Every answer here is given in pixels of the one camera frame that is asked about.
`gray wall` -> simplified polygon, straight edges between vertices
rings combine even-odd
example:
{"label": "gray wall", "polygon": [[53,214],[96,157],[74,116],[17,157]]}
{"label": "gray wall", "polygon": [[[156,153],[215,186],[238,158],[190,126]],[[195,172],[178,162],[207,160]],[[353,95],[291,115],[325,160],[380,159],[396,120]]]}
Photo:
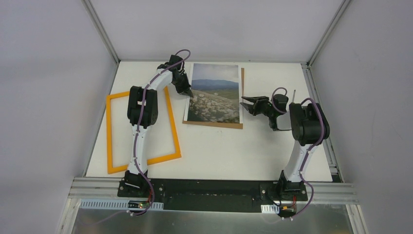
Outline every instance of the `gray wall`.
{"label": "gray wall", "polygon": [[93,0],[121,59],[307,61],[342,0]]}
{"label": "gray wall", "polygon": [[57,230],[114,70],[81,1],[0,1],[0,233]]}
{"label": "gray wall", "polygon": [[413,1],[354,0],[313,66],[370,233],[413,232]]}

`sky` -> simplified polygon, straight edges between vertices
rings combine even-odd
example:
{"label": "sky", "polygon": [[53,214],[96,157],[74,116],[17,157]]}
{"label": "sky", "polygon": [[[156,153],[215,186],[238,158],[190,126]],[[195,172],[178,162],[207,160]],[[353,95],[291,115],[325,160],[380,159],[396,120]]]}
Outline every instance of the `sky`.
{"label": "sky", "polygon": [[194,63],[192,80],[224,79],[239,82],[237,65],[216,65]]}

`mountain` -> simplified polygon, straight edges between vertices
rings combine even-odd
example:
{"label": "mountain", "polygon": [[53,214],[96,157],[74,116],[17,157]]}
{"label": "mountain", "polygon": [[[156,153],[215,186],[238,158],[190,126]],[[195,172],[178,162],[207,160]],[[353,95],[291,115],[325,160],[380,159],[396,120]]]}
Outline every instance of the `mountain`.
{"label": "mountain", "polygon": [[191,84],[195,90],[238,89],[238,83],[224,79],[195,79]]}

